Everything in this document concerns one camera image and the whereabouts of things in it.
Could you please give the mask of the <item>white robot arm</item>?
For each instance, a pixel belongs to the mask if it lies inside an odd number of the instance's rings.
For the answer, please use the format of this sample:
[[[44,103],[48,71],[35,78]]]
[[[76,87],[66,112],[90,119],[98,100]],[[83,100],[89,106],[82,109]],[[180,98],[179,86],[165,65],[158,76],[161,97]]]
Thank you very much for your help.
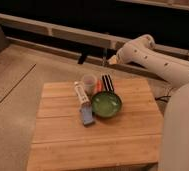
[[[135,62],[177,88],[165,109],[158,171],[189,171],[189,61],[156,52],[154,45],[151,35],[142,35],[126,42],[108,62]]]

